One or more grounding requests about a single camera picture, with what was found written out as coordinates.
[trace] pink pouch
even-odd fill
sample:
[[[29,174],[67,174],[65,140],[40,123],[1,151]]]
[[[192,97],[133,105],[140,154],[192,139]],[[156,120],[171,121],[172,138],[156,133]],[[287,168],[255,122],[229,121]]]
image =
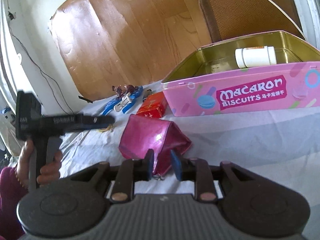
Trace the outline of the pink pouch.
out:
[[[153,175],[162,176],[171,167],[170,150],[182,155],[190,146],[190,139],[174,122],[131,114],[119,150],[126,159],[143,159],[148,149],[153,149]]]

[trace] magenta label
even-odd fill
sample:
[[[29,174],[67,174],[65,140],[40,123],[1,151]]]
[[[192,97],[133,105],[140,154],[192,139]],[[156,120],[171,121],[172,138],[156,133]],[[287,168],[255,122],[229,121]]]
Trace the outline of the magenta label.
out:
[[[277,100],[287,96],[283,75],[217,90],[220,110]]]

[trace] white plastic bottle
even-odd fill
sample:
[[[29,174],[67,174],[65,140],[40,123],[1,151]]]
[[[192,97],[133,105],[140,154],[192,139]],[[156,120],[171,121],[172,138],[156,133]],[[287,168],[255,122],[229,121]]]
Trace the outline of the white plastic bottle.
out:
[[[277,64],[275,47],[273,46],[236,49],[235,54],[239,68]]]

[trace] brown chair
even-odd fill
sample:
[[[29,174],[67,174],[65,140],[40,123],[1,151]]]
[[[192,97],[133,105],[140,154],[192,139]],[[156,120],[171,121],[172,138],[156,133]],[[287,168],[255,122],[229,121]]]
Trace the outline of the brown chair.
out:
[[[301,28],[293,0],[272,0]],[[268,0],[199,0],[212,42],[266,31],[284,30],[303,39]]]

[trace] finger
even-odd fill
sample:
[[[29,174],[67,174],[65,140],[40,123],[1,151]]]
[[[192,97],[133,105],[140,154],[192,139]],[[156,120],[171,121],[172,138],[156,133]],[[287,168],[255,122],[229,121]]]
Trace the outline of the finger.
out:
[[[53,174],[61,168],[61,162],[53,161],[40,169],[41,174]]]
[[[27,140],[26,143],[24,144],[21,154],[19,156],[19,161],[20,162],[29,162],[30,155],[32,154],[34,150],[34,145],[32,140]]]
[[[54,154],[54,159],[55,159],[55,161],[57,161],[57,162],[61,162],[61,160],[62,160],[62,152],[61,152],[61,151],[57,151],[57,152]]]
[[[54,174],[50,175],[40,175],[37,178],[37,182],[41,185],[48,184],[50,182],[53,182],[55,180],[58,180],[60,178],[60,172],[56,172]]]

